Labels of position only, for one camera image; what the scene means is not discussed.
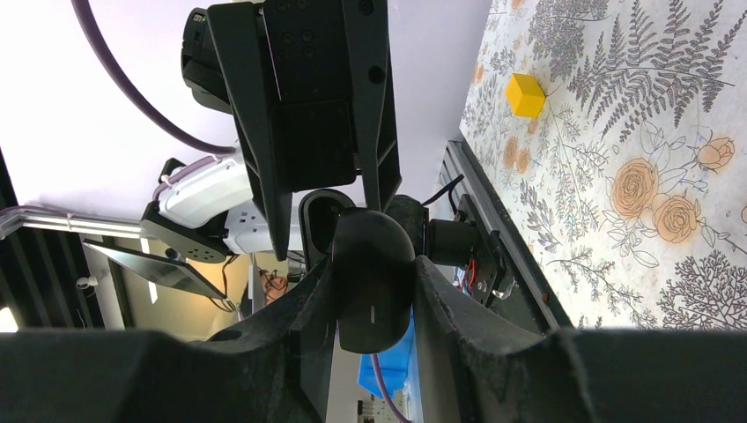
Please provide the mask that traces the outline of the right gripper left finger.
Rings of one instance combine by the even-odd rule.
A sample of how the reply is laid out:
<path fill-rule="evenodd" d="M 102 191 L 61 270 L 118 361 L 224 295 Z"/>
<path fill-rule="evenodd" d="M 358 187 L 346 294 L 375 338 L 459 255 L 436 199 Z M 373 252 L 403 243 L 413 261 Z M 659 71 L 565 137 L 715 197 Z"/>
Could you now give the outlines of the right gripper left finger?
<path fill-rule="evenodd" d="M 4 422 L 321 422 L 336 320 L 331 264 L 206 341 L 152 330 L 1 338 Z"/>

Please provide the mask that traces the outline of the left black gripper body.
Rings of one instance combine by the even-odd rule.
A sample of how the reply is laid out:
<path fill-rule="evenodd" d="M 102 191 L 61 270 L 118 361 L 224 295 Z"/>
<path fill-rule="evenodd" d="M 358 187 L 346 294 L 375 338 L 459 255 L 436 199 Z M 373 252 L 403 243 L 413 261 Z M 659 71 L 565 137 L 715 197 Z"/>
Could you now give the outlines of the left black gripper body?
<path fill-rule="evenodd" d="M 390 61 L 387 3 L 214 4 L 207 24 L 233 116 L 233 89 L 278 94 L 272 120 L 286 188 L 362 181 L 356 92 L 370 67 Z"/>

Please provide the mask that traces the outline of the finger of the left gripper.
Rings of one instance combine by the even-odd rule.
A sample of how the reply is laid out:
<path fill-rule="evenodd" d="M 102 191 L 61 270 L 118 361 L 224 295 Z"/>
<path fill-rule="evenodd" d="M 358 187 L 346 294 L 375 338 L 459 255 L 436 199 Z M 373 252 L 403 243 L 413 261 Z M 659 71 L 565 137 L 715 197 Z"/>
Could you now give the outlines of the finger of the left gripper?
<path fill-rule="evenodd" d="M 359 81 L 356 138 L 366 207 L 384 212 L 402 181 L 390 61 L 370 67 Z"/>
<path fill-rule="evenodd" d="M 261 209 L 269 228 L 275 257 L 287 258 L 290 241 L 292 193 L 277 169 L 278 153 L 273 129 L 272 112 L 278 94 L 269 91 L 233 89 L 230 93 L 234 116 L 241 129 L 241 148 L 245 161 L 252 167 L 252 189 L 259 198 L 255 201 Z"/>

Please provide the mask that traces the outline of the black earbud charging case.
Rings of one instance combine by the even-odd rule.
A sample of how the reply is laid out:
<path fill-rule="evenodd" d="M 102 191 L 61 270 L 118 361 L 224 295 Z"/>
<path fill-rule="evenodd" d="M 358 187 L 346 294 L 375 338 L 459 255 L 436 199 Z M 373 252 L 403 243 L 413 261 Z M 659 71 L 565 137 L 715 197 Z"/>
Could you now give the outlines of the black earbud charging case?
<path fill-rule="evenodd" d="M 397 195 L 385 211 L 373 211 L 318 189 L 302 198 L 299 219 L 307 269 L 320 264 L 330 275 L 342 348 L 375 354 L 393 347 L 410 324 L 425 207 Z"/>

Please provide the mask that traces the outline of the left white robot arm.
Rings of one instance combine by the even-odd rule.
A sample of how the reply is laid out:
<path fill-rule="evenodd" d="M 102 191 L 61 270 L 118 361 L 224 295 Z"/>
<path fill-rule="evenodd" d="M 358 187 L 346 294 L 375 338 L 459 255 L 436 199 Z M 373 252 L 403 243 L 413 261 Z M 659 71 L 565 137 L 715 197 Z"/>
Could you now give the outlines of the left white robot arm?
<path fill-rule="evenodd" d="M 385 1 L 265 1 L 195 8 L 181 70 L 202 106 L 233 118 L 238 143 L 169 160 L 142 228 L 180 255 L 220 263 L 294 235 L 292 198 L 361 181 L 388 209 L 401 181 Z"/>

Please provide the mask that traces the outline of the yellow block near arm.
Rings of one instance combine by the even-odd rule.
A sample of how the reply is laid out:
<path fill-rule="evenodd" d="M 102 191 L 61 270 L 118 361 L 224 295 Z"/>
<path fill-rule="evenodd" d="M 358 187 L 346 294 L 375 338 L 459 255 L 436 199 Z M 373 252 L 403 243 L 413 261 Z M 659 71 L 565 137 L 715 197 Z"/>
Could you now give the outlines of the yellow block near arm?
<path fill-rule="evenodd" d="M 535 77 L 513 73 L 505 90 L 511 112 L 519 117 L 537 118 L 545 103 L 545 93 Z"/>

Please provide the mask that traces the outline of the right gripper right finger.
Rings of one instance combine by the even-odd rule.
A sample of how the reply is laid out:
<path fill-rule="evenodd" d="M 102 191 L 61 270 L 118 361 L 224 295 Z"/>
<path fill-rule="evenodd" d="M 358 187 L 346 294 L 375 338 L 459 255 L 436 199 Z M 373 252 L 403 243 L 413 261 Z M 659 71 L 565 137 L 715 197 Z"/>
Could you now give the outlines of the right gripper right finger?
<path fill-rule="evenodd" d="M 524 330 L 414 263 L 426 422 L 743 422 L 742 332 Z"/>

